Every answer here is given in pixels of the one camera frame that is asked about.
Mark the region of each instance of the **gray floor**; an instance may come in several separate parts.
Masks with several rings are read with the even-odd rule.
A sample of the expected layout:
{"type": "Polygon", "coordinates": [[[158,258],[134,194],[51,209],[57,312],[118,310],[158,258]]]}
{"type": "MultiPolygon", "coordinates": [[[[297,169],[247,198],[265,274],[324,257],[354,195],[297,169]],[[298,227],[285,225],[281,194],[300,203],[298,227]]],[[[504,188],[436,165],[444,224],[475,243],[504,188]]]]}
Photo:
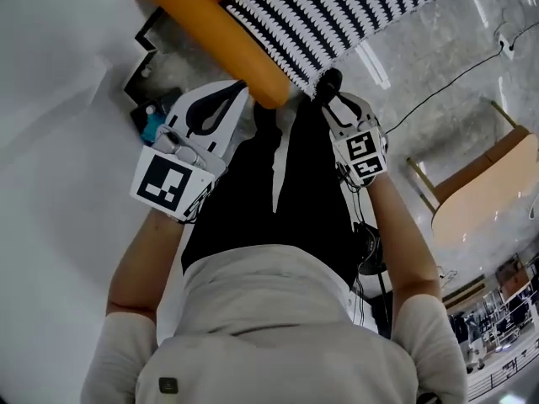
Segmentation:
{"type": "MultiPolygon", "coordinates": [[[[439,0],[404,16],[364,41],[337,64],[344,74],[343,91],[367,100],[386,130],[416,104],[482,59],[496,54],[496,33],[509,41],[539,20],[539,0],[439,0]]],[[[452,248],[432,241],[432,214],[420,200],[422,187],[406,166],[414,157],[434,183],[451,176],[509,132],[510,126],[489,106],[496,100],[518,124],[539,132],[539,26],[515,44],[513,60],[498,56],[469,72],[413,113],[389,136],[389,173],[429,243],[436,262],[456,277],[447,293],[480,274],[490,274],[539,233],[539,220],[529,221],[528,210],[536,194],[522,196],[497,219],[467,235],[452,248]]],[[[152,62],[145,87],[157,93],[180,86],[184,90],[229,76],[171,19],[163,19],[152,32],[162,54],[152,62]]],[[[279,111],[279,124],[287,135],[297,100],[279,111]]],[[[253,134],[246,109],[232,140],[230,154],[242,139],[253,134]]],[[[286,162],[287,139],[275,158],[275,198],[286,162]]],[[[350,213],[355,216],[350,195],[350,213]]],[[[366,219],[374,224],[366,193],[361,195],[366,219]]],[[[367,295],[379,293],[376,279],[363,278],[367,295]]]]}

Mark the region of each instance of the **chair leg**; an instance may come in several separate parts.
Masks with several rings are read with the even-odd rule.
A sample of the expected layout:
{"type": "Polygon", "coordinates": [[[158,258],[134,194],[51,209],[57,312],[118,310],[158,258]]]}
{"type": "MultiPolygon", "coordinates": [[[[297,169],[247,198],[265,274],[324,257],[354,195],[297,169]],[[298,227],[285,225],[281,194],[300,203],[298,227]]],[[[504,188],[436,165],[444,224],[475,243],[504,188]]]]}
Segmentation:
{"type": "MultiPolygon", "coordinates": [[[[424,182],[424,184],[427,186],[427,189],[434,194],[435,192],[435,186],[430,182],[430,180],[427,178],[427,176],[423,173],[419,165],[412,160],[412,157],[408,157],[406,159],[406,162],[408,165],[415,171],[415,173],[418,174],[418,176],[421,178],[421,181],[424,182]]],[[[424,201],[424,204],[427,205],[427,208],[429,208],[430,212],[434,214],[436,212],[436,209],[432,204],[429,202],[427,197],[424,194],[420,194],[419,197],[424,201]]]]}
{"type": "Polygon", "coordinates": [[[509,117],[509,114],[507,114],[501,106],[499,106],[496,102],[493,100],[490,101],[490,104],[493,105],[494,109],[496,109],[498,112],[502,114],[502,116],[507,120],[507,122],[513,126],[513,129],[517,126],[517,124],[513,121],[511,117],[509,117]]]}

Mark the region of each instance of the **white wall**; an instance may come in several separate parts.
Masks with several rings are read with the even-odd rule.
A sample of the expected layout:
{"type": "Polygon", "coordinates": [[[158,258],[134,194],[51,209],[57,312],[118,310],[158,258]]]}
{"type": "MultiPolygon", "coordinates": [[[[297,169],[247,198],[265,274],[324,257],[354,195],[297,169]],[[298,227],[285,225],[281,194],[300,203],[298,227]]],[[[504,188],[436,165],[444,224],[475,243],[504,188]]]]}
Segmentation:
{"type": "Polygon", "coordinates": [[[0,396],[8,404],[78,401],[110,275],[146,214],[127,195],[141,144],[110,89],[136,59],[132,38],[150,7],[0,0],[0,396]]]}

